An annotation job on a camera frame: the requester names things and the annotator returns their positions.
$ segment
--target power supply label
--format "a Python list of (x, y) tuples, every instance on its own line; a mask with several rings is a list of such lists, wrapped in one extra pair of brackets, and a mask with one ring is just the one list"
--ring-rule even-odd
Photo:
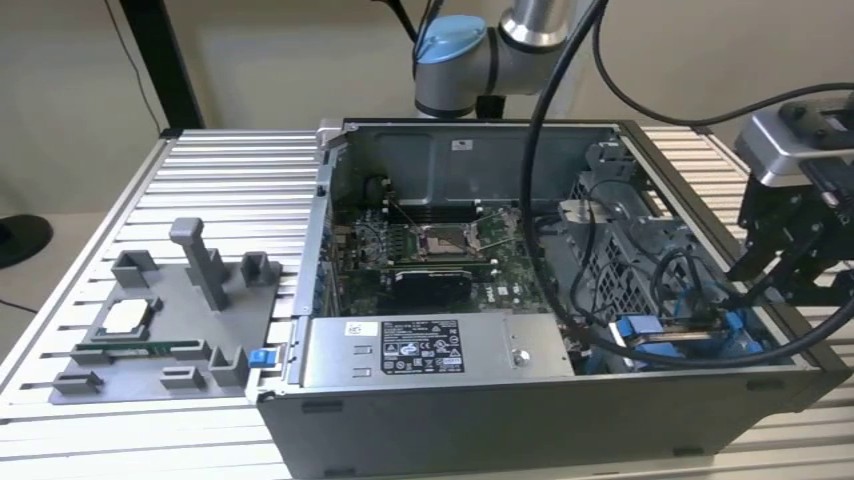
[(383, 322), (382, 345), (387, 375), (466, 371), (456, 320)]

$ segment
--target black floor stand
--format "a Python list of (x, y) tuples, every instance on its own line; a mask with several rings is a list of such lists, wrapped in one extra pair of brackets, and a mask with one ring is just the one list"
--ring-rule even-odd
[(51, 243), (51, 223), (35, 215), (0, 219), (0, 268), (23, 262)]

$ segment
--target light blue robot arm cap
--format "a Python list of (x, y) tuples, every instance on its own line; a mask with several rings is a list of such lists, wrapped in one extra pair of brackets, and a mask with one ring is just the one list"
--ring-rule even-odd
[(434, 20), (418, 51), (418, 63), (447, 62), (478, 46), (486, 37), (486, 21), (471, 15)]

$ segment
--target white component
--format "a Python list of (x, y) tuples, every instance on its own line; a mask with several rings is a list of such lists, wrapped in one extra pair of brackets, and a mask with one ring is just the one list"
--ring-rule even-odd
[(474, 140), (451, 140), (451, 151), (454, 152), (460, 152), (460, 151), (468, 151), (472, 148), (475, 148), (475, 141)]
[(107, 333), (131, 333), (148, 316), (148, 301), (122, 300), (110, 307), (102, 327)]
[(375, 337), (379, 335), (379, 322), (347, 322), (344, 335), (347, 337)]

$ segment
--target green circuit board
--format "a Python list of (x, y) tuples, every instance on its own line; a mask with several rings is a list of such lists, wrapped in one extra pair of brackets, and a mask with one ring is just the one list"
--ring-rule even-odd
[(467, 223), (388, 223), (364, 212), (336, 230), (342, 315), (428, 313), (395, 298), (402, 276), (462, 275), (467, 295), (435, 305), (447, 313), (549, 311), (534, 281), (511, 207), (485, 207)]

